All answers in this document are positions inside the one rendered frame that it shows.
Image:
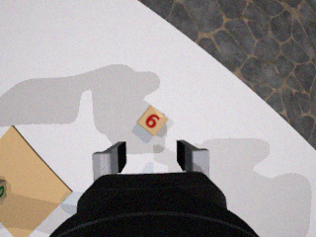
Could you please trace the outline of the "tan flat mat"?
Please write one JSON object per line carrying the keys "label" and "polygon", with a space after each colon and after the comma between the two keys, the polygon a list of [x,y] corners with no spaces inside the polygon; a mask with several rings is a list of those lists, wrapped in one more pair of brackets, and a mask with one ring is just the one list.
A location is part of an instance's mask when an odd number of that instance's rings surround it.
{"label": "tan flat mat", "polygon": [[14,237],[28,237],[73,191],[13,126],[0,138],[0,222]]}

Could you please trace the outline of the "tan wooden block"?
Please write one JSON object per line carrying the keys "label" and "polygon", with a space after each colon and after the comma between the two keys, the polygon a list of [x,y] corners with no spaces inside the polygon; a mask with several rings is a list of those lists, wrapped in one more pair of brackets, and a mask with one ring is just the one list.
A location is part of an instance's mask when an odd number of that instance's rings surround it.
{"label": "tan wooden block", "polygon": [[6,197],[6,181],[0,180],[0,200]]}
{"label": "tan wooden block", "polygon": [[149,106],[149,108],[139,118],[137,123],[146,131],[148,131],[152,136],[155,136],[167,120],[168,119],[154,107]]}

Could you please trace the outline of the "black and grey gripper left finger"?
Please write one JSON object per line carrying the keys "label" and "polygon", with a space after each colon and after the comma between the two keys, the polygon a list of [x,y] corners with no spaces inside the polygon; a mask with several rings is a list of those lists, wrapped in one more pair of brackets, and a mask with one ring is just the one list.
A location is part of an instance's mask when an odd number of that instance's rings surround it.
{"label": "black and grey gripper left finger", "polygon": [[126,164],[126,142],[92,154],[94,182],[103,175],[120,174]]}

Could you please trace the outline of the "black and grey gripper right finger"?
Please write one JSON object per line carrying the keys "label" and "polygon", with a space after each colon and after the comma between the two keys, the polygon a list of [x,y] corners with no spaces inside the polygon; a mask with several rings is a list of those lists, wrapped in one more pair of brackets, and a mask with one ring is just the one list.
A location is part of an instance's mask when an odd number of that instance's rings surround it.
{"label": "black and grey gripper right finger", "polygon": [[177,140],[177,162],[186,172],[202,172],[209,177],[209,150],[198,149],[186,140]]}

